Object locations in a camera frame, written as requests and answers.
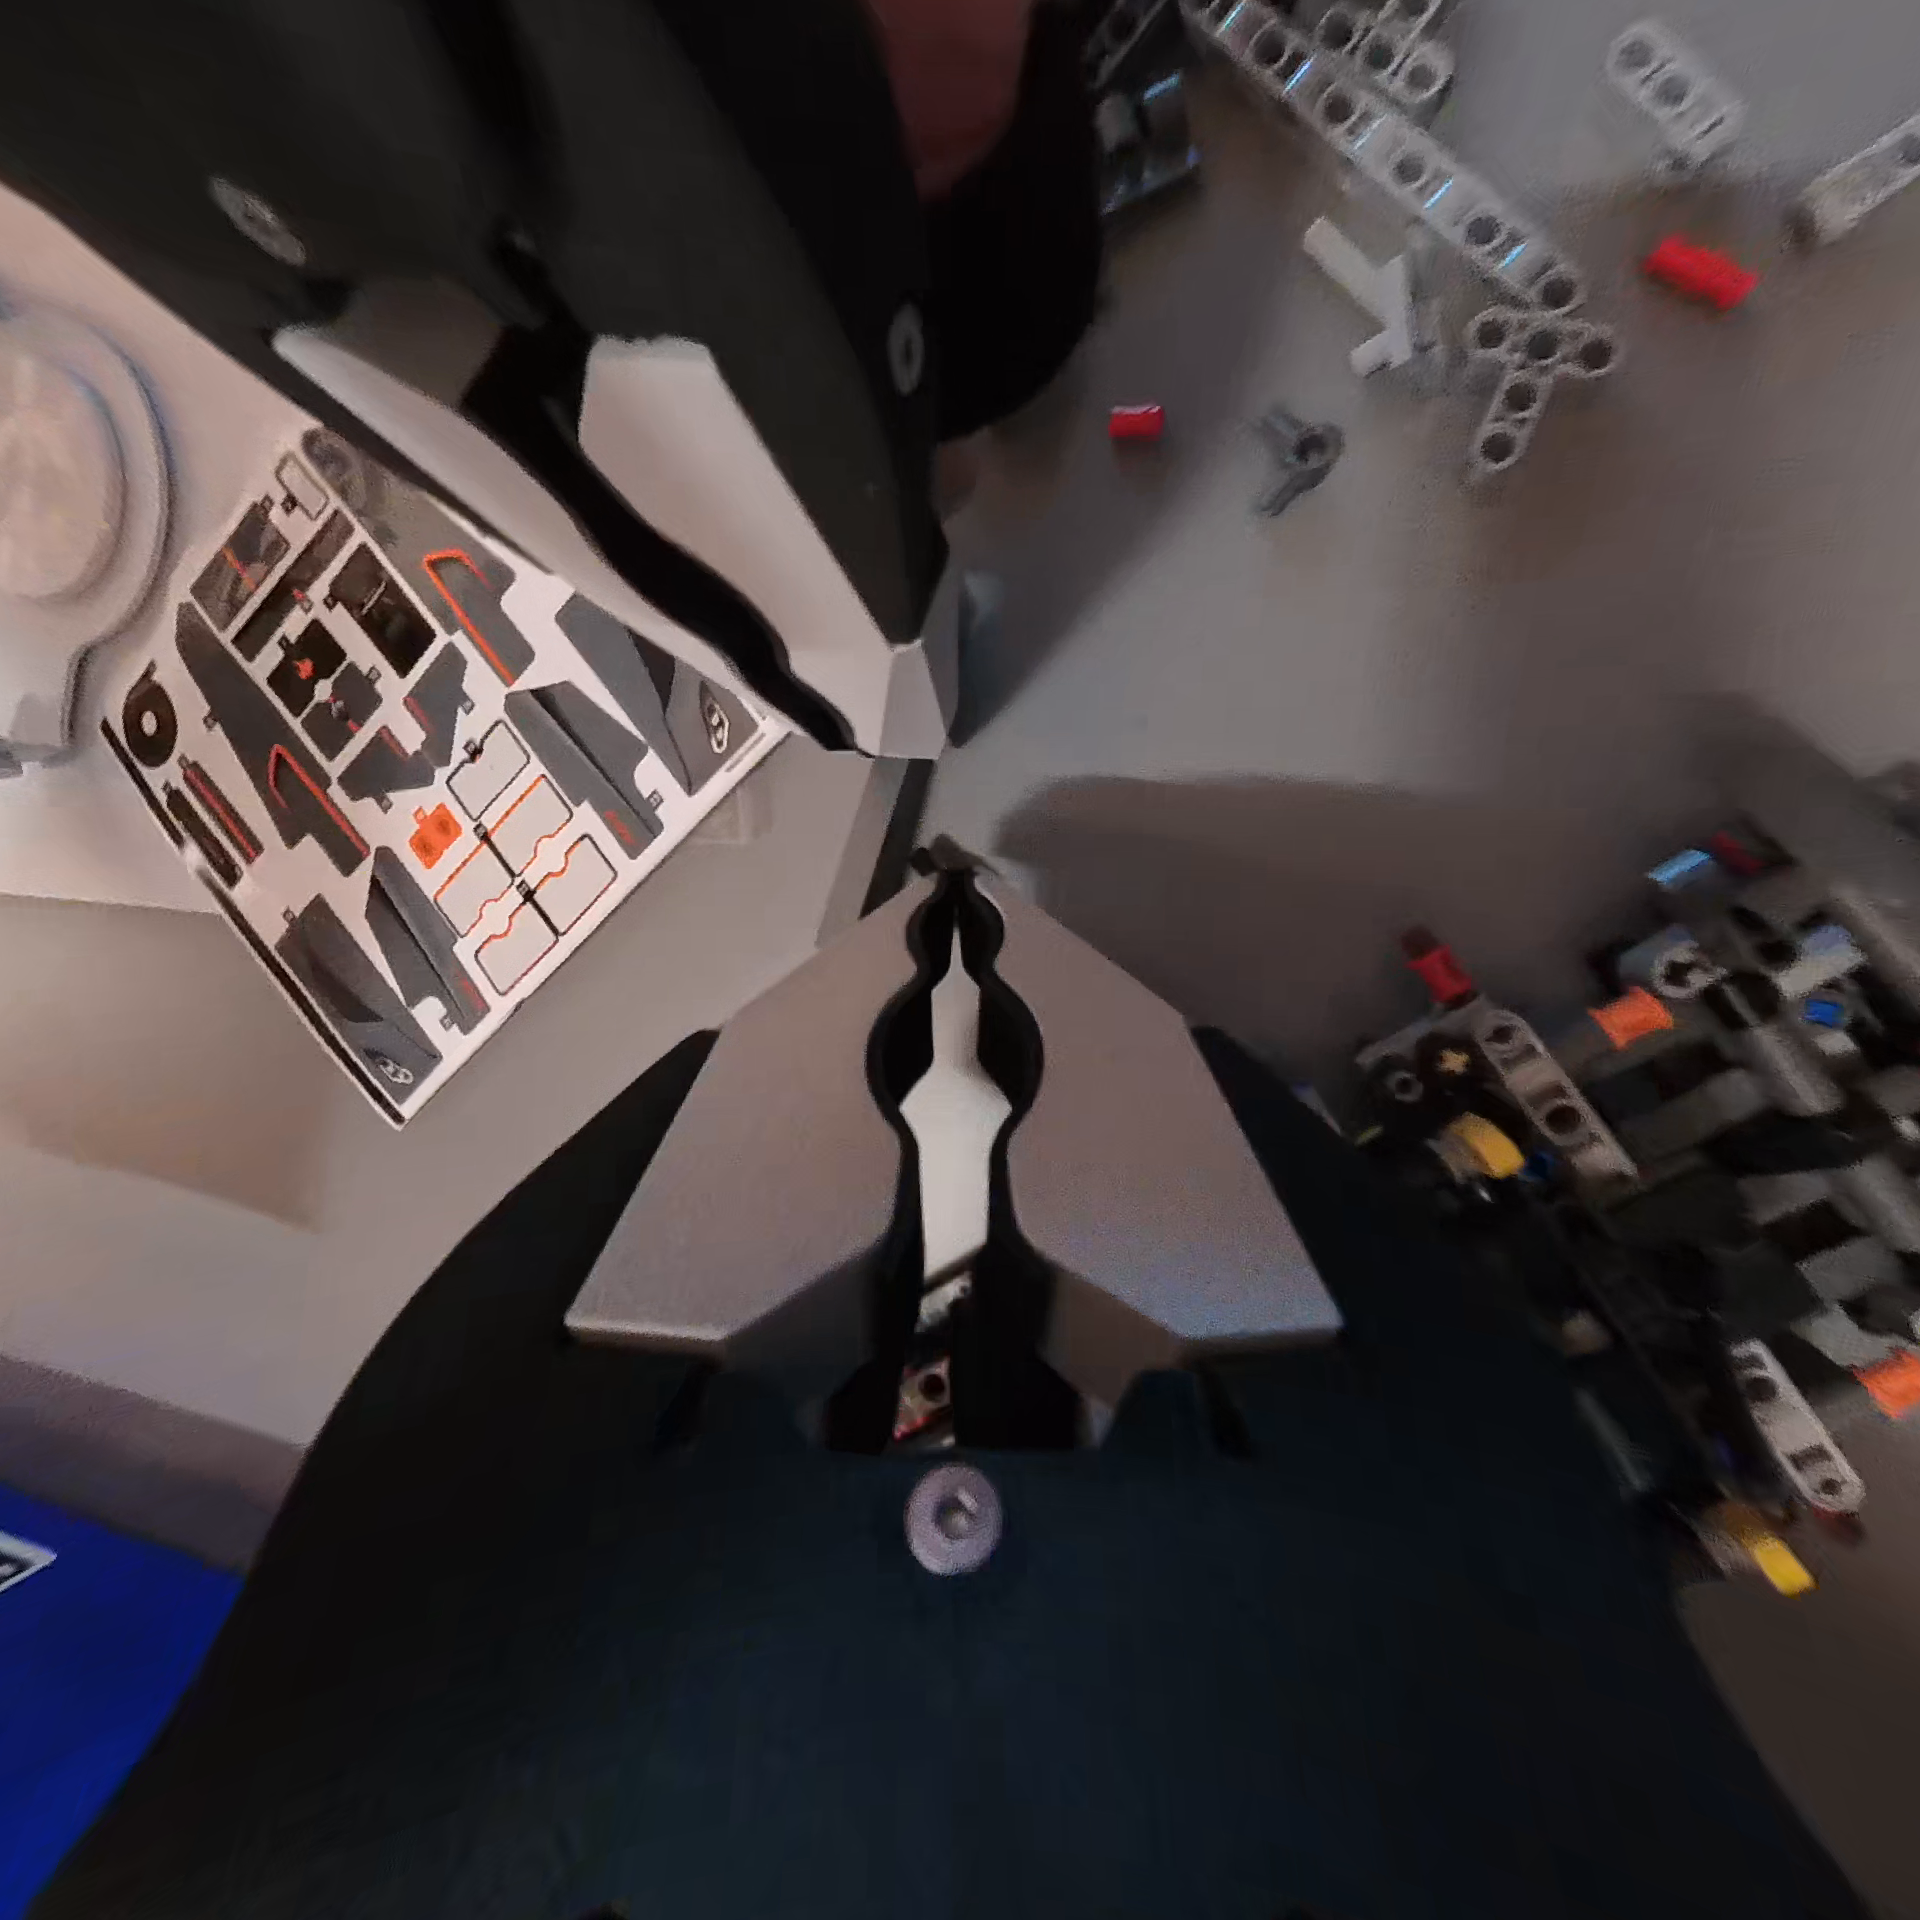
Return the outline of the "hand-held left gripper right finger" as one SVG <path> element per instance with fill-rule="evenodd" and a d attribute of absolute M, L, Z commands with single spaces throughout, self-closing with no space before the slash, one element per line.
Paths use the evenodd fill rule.
<path fill-rule="evenodd" d="M 1138 1378 L 1321 1347 L 1343 1311 L 1189 1019 L 979 870 L 953 873 L 1008 1112 L 954 1336 L 967 1447 L 1075 1447 Z"/>

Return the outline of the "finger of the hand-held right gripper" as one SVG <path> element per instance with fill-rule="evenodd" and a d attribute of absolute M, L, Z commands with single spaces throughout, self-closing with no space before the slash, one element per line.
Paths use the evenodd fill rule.
<path fill-rule="evenodd" d="M 583 354 L 585 363 L 588 348 L 603 340 L 623 341 L 612 337 L 590 337 Z M 590 603 L 594 603 L 587 588 L 571 583 L 553 563 L 543 562 L 513 534 L 503 532 L 500 525 L 488 516 L 488 507 L 475 504 L 466 493 L 466 456 L 479 453 L 486 458 L 493 453 L 495 446 L 483 433 L 483 428 L 488 423 L 475 417 L 464 400 L 445 397 L 433 387 L 423 385 L 416 377 L 411 377 L 407 371 L 380 363 L 371 345 L 349 341 L 340 327 L 287 327 L 274 337 L 274 349 L 292 371 L 298 371 L 330 401 L 343 407 L 356 425 L 366 428 L 369 433 L 376 442 L 384 444 L 396 460 L 416 468 L 425 484 L 433 484 L 443 495 L 447 495 L 452 511 L 458 511 L 464 517 L 485 525 L 505 545 L 514 547 L 519 555 L 526 557 L 531 563 L 539 563 L 544 571 L 556 575 L 566 585 L 581 591 Z M 531 401 L 549 404 L 553 400 L 564 400 L 566 420 L 575 420 L 576 409 L 583 407 L 583 394 L 579 400 L 569 395 L 513 394 L 507 397 L 505 423 L 522 420 L 522 414 Z M 608 611 L 603 606 L 598 607 L 617 617 L 620 624 L 632 627 L 639 635 L 659 643 L 679 660 L 684 660 L 684 663 L 698 667 L 710 682 L 729 686 L 719 667 L 687 660 L 675 652 L 669 641 L 661 638 L 649 638 L 618 614 Z M 923 765 L 934 763 L 932 753 L 861 753 L 835 750 L 821 741 L 817 741 L 817 745 L 827 752 L 863 755 L 874 762 L 917 762 Z"/>
<path fill-rule="evenodd" d="M 709 348 L 594 341 L 575 417 L 531 400 L 483 433 L 466 495 L 596 606 L 824 747 L 948 750 L 965 575 L 947 528 L 931 519 L 931 577 L 891 634 Z"/>

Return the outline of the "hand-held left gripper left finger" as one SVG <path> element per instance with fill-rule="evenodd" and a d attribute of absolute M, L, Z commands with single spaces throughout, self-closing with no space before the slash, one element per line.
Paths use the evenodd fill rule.
<path fill-rule="evenodd" d="M 906 1097 L 934 1067 L 947 876 L 917 876 L 733 1016 L 566 1310 L 588 1344 L 748 1374 L 887 1447 L 926 1271 Z"/>

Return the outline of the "lego sticker sheet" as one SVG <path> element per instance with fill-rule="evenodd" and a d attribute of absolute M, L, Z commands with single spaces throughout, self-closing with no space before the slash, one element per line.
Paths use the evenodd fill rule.
<path fill-rule="evenodd" d="M 790 732 L 322 425 L 190 550 L 101 722 L 395 1130 Z"/>

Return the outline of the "dark lego piece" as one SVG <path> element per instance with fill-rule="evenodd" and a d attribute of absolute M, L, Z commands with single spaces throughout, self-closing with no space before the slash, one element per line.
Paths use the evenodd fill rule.
<path fill-rule="evenodd" d="M 1117 224 L 1196 179 L 1174 2 L 1114 2 L 1080 48 L 1094 113 L 1100 215 Z"/>

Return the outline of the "dark grey lego connector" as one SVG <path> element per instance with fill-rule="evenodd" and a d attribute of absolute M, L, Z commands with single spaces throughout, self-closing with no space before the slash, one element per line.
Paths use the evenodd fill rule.
<path fill-rule="evenodd" d="M 1319 490 L 1340 462 L 1346 436 L 1335 421 L 1297 415 L 1282 406 L 1267 407 L 1255 421 L 1268 471 L 1255 500 L 1260 517 L 1279 517 Z"/>

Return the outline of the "white lego connector piece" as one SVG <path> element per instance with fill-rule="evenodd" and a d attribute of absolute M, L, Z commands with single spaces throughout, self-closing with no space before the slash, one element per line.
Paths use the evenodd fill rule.
<path fill-rule="evenodd" d="M 1433 298 L 1433 252 L 1418 227 L 1407 230 L 1400 252 L 1374 260 L 1323 215 L 1304 230 L 1303 252 L 1372 325 L 1348 352 L 1358 380 L 1440 377 L 1447 352 Z"/>

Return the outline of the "long grey lego beam assembly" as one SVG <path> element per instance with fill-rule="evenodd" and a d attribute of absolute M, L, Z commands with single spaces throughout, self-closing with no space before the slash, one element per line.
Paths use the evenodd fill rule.
<path fill-rule="evenodd" d="M 1177 12 L 1200 51 L 1403 218 L 1411 243 L 1493 291 L 1463 331 L 1463 361 L 1486 391 L 1465 476 L 1479 490 L 1503 484 L 1555 395 L 1615 375 L 1620 341 L 1593 316 L 1572 256 L 1431 130 L 1454 77 L 1445 6 L 1325 4 L 1310 21 L 1263 2 Z"/>

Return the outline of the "red lego pin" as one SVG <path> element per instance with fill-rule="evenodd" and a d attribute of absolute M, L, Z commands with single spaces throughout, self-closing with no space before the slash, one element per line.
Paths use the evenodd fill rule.
<path fill-rule="evenodd" d="M 1640 258 L 1640 274 L 1717 316 L 1739 311 L 1763 284 L 1763 276 L 1741 258 L 1685 234 L 1656 240 Z"/>

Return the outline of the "short grey lego beam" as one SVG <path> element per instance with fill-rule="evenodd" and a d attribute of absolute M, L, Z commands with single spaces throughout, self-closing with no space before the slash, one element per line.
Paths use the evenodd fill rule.
<path fill-rule="evenodd" d="M 1746 126 L 1744 95 L 1658 17 L 1634 19 L 1615 36 L 1603 76 L 1644 122 L 1671 178 L 1704 174 Z"/>

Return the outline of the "white paper booklet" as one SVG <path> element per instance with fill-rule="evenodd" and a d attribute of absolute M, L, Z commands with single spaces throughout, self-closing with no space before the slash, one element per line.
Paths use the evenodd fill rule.
<path fill-rule="evenodd" d="M 52 307 L 108 337 L 141 374 L 156 409 L 173 482 L 173 517 L 156 585 L 138 615 L 84 663 L 74 752 L 5 780 L 5 893 L 212 911 L 200 882 L 164 852 L 133 777 L 101 734 L 118 683 L 175 635 L 183 565 L 205 560 L 249 501 L 271 491 L 298 452 L 308 414 L 133 284 L 50 211 L 5 189 L 5 293 Z M 790 738 L 612 911 L 598 947 L 676 973 L 775 975 L 852 923 L 873 876 L 879 829 L 867 824 L 877 763 Z"/>

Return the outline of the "dark technic brick assembly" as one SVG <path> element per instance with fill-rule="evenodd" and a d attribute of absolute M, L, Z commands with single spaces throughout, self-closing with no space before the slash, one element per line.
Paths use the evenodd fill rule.
<path fill-rule="evenodd" d="M 1629 1504 L 1796 1597 L 1798 1530 L 1862 1536 L 1846 1421 L 1917 1419 L 1917 782 L 1785 740 L 1725 777 L 1577 1016 L 1403 931 L 1425 1005 L 1356 1047 L 1356 1138 L 1523 1289 Z"/>

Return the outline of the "blue box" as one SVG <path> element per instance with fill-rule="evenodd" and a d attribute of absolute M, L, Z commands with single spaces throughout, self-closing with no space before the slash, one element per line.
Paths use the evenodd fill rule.
<path fill-rule="evenodd" d="M 3 1487 L 3 1913 L 27 1916 L 147 1753 L 236 1572 Z"/>

